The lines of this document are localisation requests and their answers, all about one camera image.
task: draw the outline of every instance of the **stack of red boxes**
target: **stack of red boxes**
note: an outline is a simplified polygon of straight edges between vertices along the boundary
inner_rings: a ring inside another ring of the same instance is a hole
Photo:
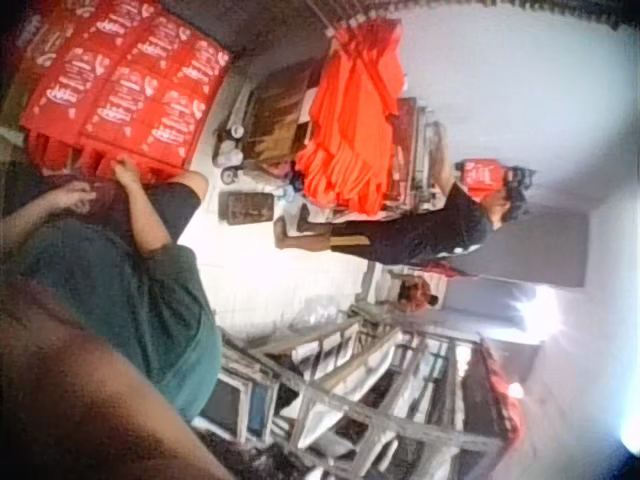
[[[158,4],[105,0],[47,72],[22,123],[31,136],[82,149],[86,174],[111,175],[110,160],[124,153],[146,181],[161,181],[187,166],[228,63]],[[47,152],[40,162],[56,169],[61,157]]]

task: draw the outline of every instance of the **tiled floor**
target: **tiled floor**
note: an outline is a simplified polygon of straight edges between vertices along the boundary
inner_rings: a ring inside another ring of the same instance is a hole
[[[218,324],[247,338],[286,327],[305,303],[308,306],[324,300],[348,307],[360,291],[366,262],[333,253],[279,251],[273,245],[271,223],[230,227],[218,220],[218,194],[224,186],[219,181],[219,170],[211,164],[211,132],[226,118],[243,83],[239,73],[230,73],[207,120],[192,169],[209,178],[209,195],[180,243],[196,252]],[[260,190],[247,179],[234,188]],[[286,208],[279,206],[291,223],[301,201],[297,199]]]

